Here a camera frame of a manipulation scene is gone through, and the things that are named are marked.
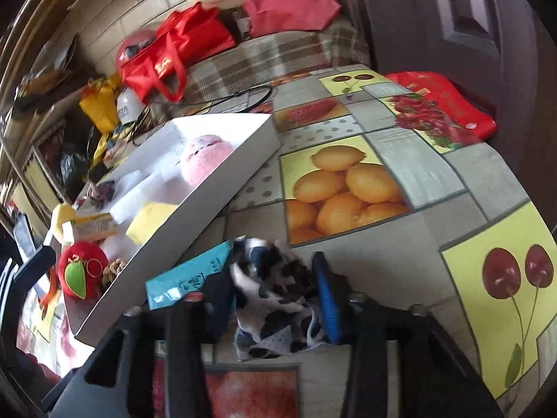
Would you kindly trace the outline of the yellow shopping bag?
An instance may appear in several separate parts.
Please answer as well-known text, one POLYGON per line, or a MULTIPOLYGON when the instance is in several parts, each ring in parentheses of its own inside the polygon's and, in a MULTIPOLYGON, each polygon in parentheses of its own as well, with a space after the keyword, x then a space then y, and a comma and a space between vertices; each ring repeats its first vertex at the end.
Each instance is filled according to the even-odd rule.
POLYGON ((122 87, 118 73, 109 77, 91 78, 81 90, 79 106, 101 134, 112 132, 120 120, 117 98, 122 87))

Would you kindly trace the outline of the white cardboard box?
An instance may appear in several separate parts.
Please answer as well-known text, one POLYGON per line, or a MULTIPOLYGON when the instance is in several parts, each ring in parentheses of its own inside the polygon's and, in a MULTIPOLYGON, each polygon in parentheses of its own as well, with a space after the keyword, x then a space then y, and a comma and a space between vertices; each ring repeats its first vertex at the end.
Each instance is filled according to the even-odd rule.
POLYGON ((60 256, 70 329, 96 345, 146 281, 171 269, 280 147, 265 113, 185 116, 163 125, 108 174, 115 193, 60 256))

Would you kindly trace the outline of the yellow round sponge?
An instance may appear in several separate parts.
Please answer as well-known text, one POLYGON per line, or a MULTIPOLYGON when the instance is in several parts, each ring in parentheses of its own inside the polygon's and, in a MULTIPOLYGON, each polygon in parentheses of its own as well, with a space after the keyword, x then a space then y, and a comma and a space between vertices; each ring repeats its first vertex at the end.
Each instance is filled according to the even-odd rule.
POLYGON ((50 229, 55 239, 63 244, 63 224, 77 218, 76 210, 67 203, 59 203, 52 210, 50 229))

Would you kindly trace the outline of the white foam sheet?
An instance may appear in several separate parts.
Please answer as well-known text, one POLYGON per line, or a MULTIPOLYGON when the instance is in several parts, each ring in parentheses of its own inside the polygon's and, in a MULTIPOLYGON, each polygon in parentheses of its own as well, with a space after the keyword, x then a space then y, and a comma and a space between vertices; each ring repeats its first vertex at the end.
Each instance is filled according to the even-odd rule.
POLYGON ((192 191, 180 173, 155 173, 143 178, 125 193, 116 194, 109 213, 117 224, 132 219, 148 203, 179 205, 192 191))

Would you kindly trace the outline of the red strawberry plush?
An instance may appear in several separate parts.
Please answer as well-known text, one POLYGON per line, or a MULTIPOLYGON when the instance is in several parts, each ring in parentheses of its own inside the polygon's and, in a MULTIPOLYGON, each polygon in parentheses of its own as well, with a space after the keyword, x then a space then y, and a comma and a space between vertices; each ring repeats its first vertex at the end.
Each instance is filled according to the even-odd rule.
POLYGON ((103 272, 109 265, 104 251, 93 242, 75 242, 57 261, 57 277, 63 292, 75 299, 92 300, 101 295, 103 272))

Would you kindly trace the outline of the red tote bag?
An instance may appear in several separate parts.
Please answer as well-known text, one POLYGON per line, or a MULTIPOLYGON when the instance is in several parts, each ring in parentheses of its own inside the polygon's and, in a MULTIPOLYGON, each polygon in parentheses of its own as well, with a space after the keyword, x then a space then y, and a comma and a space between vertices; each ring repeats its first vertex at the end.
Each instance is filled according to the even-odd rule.
POLYGON ((188 82, 187 69, 236 45, 219 9, 205 9, 199 3, 172 12, 155 32, 155 41, 119 73, 144 104, 154 93, 179 102, 188 82))

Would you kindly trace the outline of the yellow tissue pack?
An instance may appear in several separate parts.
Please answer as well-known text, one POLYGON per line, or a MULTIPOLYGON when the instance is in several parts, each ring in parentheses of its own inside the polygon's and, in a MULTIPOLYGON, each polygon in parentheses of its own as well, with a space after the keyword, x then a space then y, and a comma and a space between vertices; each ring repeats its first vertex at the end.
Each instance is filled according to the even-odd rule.
POLYGON ((62 224, 62 242, 100 242, 115 235, 118 225, 110 213, 77 217, 62 224))

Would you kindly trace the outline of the red wine gift bag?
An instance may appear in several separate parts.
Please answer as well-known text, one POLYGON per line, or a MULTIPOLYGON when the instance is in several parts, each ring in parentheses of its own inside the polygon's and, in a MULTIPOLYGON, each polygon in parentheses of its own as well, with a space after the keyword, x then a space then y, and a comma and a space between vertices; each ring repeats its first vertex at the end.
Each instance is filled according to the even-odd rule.
POLYGON ((471 145, 496 133, 495 120, 469 103, 440 73, 411 71, 387 77, 411 92, 390 99, 405 129, 423 131, 443 147, 471 145))

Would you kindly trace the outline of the cow pattern cloth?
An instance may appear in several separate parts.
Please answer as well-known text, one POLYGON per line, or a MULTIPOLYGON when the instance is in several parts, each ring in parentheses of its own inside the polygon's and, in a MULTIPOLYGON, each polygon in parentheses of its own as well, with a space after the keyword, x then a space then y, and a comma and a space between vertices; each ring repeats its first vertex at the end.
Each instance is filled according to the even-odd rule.
POLYGON ((239 361, 291 356, 329 343, 312 272, 288 246, 243 236, 230 254, 239 361))

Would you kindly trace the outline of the yellow green scrub sponge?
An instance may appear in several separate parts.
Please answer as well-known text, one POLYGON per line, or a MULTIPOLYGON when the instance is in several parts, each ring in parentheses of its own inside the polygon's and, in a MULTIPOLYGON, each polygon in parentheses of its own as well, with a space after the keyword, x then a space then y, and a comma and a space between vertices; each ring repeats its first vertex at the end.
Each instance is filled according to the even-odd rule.
POLYGON ((168 203, 146 203, 132 219, 126 237, 136 245, 144 245, 177 208, 177 205, 168 203))

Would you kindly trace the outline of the dark wooden door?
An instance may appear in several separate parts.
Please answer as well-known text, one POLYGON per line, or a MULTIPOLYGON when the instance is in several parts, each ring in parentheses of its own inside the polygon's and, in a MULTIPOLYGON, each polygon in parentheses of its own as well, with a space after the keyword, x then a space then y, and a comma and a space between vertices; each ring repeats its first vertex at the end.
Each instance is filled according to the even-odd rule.
POLYGON ((338 0, 381 73, 451 81, 496 121, 490 143, 556 223, 556 43, 528 0, 338 0))

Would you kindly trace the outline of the pink fluffy plush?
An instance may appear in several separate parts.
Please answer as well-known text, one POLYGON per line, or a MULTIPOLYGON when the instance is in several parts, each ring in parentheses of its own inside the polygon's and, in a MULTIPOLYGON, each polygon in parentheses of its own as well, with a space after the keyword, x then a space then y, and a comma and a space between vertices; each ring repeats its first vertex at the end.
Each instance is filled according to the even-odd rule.
POLYGON ((230 142, 216 135, 203 135, 187 145, 180 162, 180 173, 195 188, 233 152, 234 146, 230 142))

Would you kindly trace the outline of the pink helmet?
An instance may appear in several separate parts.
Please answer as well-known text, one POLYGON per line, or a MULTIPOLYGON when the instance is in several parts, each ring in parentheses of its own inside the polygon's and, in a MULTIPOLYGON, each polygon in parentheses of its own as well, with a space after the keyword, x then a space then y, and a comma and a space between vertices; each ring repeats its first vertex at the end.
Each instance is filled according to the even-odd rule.
POLYGON ((117 49, 115 60, 117 72, 122 73, 124 65, 152 44, 155 38, 156 32, 151 29, 140 29, 126 37, 117 49))

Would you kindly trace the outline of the metal storage shelf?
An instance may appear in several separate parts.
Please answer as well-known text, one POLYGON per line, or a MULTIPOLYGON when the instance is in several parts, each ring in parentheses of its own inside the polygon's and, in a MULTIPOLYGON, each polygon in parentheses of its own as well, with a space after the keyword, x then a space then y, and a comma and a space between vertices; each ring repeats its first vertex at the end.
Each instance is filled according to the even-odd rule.
POLYGON ((72 33, 41 52, 23 76, 1 121, 1 200, 43 236, 59 203, 77 197, 89 169, 93 124, 78 107, 94 74, 72 33))

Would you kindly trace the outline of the blue tissue pack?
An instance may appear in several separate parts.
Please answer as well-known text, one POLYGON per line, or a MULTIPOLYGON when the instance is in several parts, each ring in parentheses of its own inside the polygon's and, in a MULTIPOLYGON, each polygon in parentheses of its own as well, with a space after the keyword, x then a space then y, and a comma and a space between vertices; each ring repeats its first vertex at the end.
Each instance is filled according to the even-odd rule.
POLYGON ((202 254, 146 281, 149 310, 172 306, 184 295, 200 292, 208 277, 219 274, 231 252, 231 242, 221 242, 202 254))

